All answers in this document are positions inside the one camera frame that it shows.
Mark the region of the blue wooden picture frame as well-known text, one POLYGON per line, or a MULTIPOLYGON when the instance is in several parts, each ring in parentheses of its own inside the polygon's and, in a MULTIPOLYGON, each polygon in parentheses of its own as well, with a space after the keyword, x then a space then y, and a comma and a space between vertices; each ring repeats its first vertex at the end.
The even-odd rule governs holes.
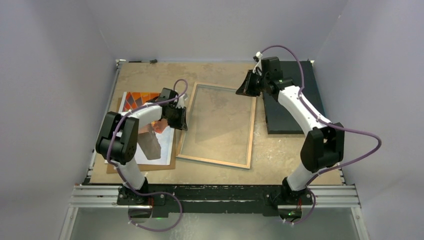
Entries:
POLYGON ((235 87, 195 82, 177 157, 250 169, 256 102, 255 97, 237 96, 235 87))

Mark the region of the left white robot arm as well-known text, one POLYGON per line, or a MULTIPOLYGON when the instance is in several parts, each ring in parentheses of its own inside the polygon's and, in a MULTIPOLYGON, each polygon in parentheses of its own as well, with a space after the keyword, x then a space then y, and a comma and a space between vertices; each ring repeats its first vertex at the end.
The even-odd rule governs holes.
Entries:
POLYGON ((163 88, 159 96, 135 109, 109 111, 105 115, 95 151, 117 170, 123 187, 130 190, 130 199, 138 205, 149 199, 147 178, 135 160, 139 129, 152 122, 166 120, 170 128, 186 131, 186 99, 185 91, 177 93, 173 89, 163 88))

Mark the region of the hot air balloon photo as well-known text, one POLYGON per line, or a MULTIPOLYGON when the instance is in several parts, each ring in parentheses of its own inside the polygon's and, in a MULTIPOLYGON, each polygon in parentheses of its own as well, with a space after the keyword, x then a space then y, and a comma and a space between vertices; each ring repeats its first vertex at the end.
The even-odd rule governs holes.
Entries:
MULTIPOLYGON (((119 102, 118 111, 133 110, 159 95, 158 92, 126 91, 119 102)), ((136 163, 139 165, 168 166, 171 163, 174 132, 175 130, 169 127, 164 119, 152 121, 140 127, 134 155, 136 163)))

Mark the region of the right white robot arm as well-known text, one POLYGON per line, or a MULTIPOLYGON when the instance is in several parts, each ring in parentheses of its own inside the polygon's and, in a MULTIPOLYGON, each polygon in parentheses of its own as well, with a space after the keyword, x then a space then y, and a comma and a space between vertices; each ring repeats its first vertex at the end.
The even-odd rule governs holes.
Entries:
POLYGON ((278 57, 262 56, 257 52, 253 69, 248 70, 237 95, 271 96, 294 118, 305 135, 300 151, 301 163, 282 181, 280 196, 288 204, 300 198, 311 179, 321 170, 329 169, 344 157, 345 134, 340 123, 333 124, 302 94, 290 78, 283 77, 278 57))

